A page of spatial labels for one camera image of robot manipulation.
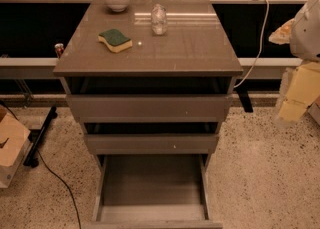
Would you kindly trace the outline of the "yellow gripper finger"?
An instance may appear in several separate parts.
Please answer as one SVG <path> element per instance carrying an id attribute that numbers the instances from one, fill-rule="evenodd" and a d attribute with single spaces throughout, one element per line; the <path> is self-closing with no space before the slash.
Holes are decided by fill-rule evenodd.
<path id="1" fill-rule="evenodd" d="M 283 45 L 290 43 L 291 28 L 294 23 L 293 19 L 288 20 L 282 26 L 280 26 L 276 31 L 272 32 L 268 40 L 271 43 Z"/>
<path id="2" fill-rule="evenodd" d="M 320 63 L 302 62 L 284 72 L 276 102 L 281 123 L 297 122 L 320 96 Z"/>

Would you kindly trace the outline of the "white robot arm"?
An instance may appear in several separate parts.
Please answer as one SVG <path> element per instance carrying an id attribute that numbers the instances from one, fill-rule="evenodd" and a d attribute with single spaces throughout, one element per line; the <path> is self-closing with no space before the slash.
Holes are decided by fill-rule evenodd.
<path id="1" fill-rule="evenodd" d="M 291 54 L 302 60 L 283 74 L 276 104 L 279 121 L 297 122 L 320 96 L 320 0 L 308 0 L 269 41 L 288 44 Z"/>

